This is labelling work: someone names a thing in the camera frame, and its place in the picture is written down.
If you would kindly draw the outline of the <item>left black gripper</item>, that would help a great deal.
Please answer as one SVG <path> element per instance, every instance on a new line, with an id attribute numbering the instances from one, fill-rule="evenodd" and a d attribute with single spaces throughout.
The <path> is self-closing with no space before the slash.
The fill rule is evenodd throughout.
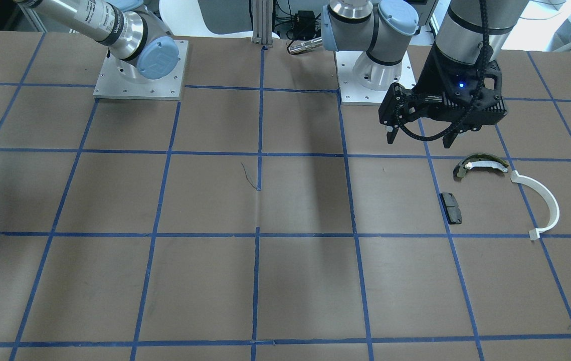
<path id="1" fill-rule="evenodd" d="M 502 73 L 496 60 L 487 64 L 485 78 L 494 80 L 494 87 L 482 87 L 475 109 L 456 128 L 443 136 L 443 147 L 449 149 L 458 135 L 478 132 L 482 125 L 496 125 L 506 114 L 507 107 L 501 96 Z M 478 71 L 475 64 L 462 64 L 446 57 L 436 45 L 431 47 L 416 86 L 408 89 L 399 83 L 392 83 L 379 106 L 379 122 L 386 126 L 388 144 L 393 144 L 401 129 L 416 139 L 405 124 L 402 110 L 410 121 L 419 117 L 455 123 L 466 107 L 472 103 L 473 92 L 478 85 Z M 418 100 L 411 101 L 412 96 Z"/>

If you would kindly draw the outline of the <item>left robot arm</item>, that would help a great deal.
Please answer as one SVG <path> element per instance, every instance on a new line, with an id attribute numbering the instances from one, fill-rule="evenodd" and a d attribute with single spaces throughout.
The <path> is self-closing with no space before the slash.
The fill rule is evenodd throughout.
<path id="1" fill-rule="evenodd" d="M 507 114 L 496 60 L 526 1 L 451 1 L 416 84 L 373 84 L 373 71 L 396 68 L 420 16 L 405 1 L 329 1 L 320 12 L 322 43 L 330 51 L 360 51 L 357 75 L 386 91 L 378 109 L 388 143 L 400 130 L 450 148 L 460 133 L 496 125 Z"/>

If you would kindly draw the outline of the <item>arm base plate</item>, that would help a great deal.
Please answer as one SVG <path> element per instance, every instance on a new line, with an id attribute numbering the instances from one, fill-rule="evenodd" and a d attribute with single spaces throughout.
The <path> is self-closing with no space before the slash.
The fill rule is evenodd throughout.
<path id="1" fill-rule="evenodd" d="M 100 69 L 93 96 L 109 100 L 180 100 L 189 41 L 178 39 L 178 63 L 166 76 L 150 80 L 132 65 L 107 55 Z"/>
<path id="2" fill-rule="evenodd" d="M 379 106 L 394 82 L 407 89 L 416 84 L 407 53 L 393 66 L 374 63 L 363 51 L 338 51 L 335 59 L 343 105 Z"/>

